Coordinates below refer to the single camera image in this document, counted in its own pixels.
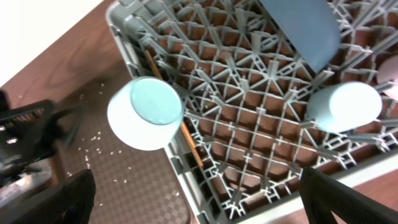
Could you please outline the light blue cup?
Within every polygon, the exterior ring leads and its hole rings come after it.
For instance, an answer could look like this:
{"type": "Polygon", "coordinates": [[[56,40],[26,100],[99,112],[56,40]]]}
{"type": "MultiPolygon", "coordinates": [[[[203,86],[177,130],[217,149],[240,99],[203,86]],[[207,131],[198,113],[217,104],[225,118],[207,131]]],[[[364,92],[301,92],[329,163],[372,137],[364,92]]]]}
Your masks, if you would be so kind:
{"type": "Polygon", "coordinates": [[[374,121],[382,111],[379,93],[363,82],[328,86],[307,103],[307,118],[329,133],[341,133],[374,121]]]}

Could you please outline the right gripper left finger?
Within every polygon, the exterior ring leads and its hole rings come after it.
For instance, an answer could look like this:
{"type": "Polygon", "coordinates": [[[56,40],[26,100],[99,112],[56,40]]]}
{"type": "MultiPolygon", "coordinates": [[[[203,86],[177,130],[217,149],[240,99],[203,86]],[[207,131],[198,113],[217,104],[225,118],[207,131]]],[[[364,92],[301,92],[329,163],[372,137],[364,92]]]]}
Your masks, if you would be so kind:
{"type": "Polygon", "coordinates": [[[1,212],[2,224],[87,224],[94,207],[96,184],[90,169],[46,189],[19,205],[1,212]]]}

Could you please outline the pink white cup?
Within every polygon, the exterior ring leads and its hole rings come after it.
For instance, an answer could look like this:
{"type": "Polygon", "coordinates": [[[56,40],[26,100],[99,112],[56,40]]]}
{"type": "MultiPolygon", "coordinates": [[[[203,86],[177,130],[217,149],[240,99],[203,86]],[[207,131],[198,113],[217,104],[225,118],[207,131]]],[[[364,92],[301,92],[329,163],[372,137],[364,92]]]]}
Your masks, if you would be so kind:
{"type": "Polygon", "coordinates": [[[384,61],[378,70],[377,74],[378,84],[393,81],[396,85],[383,92],[390,98],[397,100],[397,55],[384,61]]]}

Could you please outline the long wooden chopstick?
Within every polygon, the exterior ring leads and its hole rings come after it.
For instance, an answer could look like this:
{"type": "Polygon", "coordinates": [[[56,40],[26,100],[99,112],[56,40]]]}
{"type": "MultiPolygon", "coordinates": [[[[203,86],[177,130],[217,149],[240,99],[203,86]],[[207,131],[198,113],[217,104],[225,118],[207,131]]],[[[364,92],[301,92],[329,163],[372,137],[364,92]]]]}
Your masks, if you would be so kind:
{"type": "MultiPolygon", "coordinates": [[[[145,54],[149,60],[151,70],[153,71],[155,77],[162,80],[163,77],[160,74],[159,69],[157,68],[157,65],[155,64],[155,61],[152,58],[150,52],[148,50],[145,50],[145,54]]],[[[191,152],[193,153],[193,156],[194,156],[195,160],[197,161],[198,165],[200,167],[203,167],[203,162],[201,161],[201,158],[196,150],[196,144],[195,144],[193,138],[191,137],[190,132],[187,128],[187,125],[185,124],[184,121],[182,121],[182,123],[180,125],[180,129],[182,130],[182,133],[183,133],[185,139],[187,140],[189,148],[191,149],[191,152]]]]}

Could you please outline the dark blue plate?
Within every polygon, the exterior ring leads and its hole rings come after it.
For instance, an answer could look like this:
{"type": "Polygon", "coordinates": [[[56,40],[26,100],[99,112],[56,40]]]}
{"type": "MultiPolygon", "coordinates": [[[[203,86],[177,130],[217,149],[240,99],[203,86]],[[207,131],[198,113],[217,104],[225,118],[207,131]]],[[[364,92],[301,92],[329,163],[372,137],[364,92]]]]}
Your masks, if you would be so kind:
{"type": "Polygon", "coordinates": [[[341,43],[336,16],[326,0],[260,0],[265,10],[314,72],[335,56],[341,43]]]}

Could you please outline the light blue rice bowl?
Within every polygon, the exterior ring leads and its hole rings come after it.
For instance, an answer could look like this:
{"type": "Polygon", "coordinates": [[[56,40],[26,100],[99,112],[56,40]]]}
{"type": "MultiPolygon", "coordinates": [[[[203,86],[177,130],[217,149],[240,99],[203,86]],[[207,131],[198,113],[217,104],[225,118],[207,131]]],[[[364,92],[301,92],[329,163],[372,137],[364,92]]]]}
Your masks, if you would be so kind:
{"type": "Polygon", "coordinates": [[[154,151],[168,145],[183,119],[179,94],[167,82],[139,77],[110,99],[107,119],[113,133],[128,146],[154,151]]]}

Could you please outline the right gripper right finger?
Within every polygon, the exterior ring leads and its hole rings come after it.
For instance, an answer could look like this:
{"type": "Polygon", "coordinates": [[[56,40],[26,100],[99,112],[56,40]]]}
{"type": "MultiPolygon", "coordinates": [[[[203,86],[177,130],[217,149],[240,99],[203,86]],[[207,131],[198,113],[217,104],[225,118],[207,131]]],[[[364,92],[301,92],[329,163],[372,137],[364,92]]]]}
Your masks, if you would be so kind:
{"type": "Polygon", "coordinates": [[[305,167],[300,178],[300,197],[310,224],[397,223],[397,211],[353,190],[324,173],[305,167]]]}

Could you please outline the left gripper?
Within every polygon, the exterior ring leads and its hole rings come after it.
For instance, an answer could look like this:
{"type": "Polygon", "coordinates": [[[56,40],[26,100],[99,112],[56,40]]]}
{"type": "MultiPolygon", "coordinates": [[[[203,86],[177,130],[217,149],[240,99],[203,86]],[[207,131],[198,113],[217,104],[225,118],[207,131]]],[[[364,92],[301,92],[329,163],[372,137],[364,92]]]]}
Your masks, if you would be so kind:
{"type": "Polygon", "coordinates": [[[55,112],[52,100],[10,108],[1,91],[1,183],[16,180],[27,166],[52,157],[55,141],[70,146],[82,120],[80,106],[55,112]]]}

